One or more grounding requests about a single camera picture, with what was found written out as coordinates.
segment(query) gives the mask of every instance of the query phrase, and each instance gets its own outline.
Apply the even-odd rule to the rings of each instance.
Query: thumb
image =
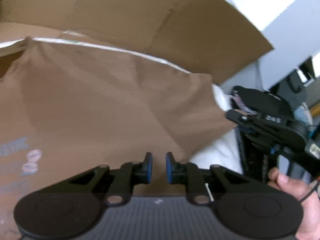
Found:
[[[311,190],[311,187],[302,180],[291,179],[280,172],[277,177],[277,184],[282,191],[289,193],[297,200],[301,200]]]

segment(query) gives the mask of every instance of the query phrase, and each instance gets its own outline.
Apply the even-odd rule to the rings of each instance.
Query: black round joint cover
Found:
[[[300,203],[278,193],[226,193],[218,202],[220,221],[231,231],[255,239],[295,235],[303,218]]]
[[[20,233],[36,239],[75,237],[94,224],[100,203],[90,193],[32,193],[14,209]]]

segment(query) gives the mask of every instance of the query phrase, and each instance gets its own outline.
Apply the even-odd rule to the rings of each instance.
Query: human hand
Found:
[[[302,180],[291,179],[277,168],[272,168],[268,176],[271,180],[268,183],[269,186],[289,193],[297,200],[301,200],[312,190],[312,187]],[[296,238],[298,240],[320,240],[320,200],[317,193],[312,193],[301,205],[303,219]]]

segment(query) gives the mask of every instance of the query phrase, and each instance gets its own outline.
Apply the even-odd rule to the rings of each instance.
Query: gray ribbed panel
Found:
[[[110,208],[100,223],[74,240],[248,240],[226,229],[207,207],[184,197],[132,197]],[[294,240],[286,237],[282,240]]]

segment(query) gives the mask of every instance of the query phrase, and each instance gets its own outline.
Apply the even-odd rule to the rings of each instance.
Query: finger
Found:
[[[278,174],[279,174],[278,168],[274,167],[269,171],[268,177],[269,177],[270,180],[276,181],[276,179],[278,177]]]
[[[277,189],[277,190],[282,191],[282,190],[280,189],[280,187],[278,186],[278,184],[276,184],[274,181],[269,181],[269,182],[268,182],[268,186],[273,187],[273,188],[275,188],[275,189]]]
[[[302,180],[291,179],[281,172],[278,173],[276,182],[282,191],[293,195],[298,200],[301,200],[311,190],[311,187]]]

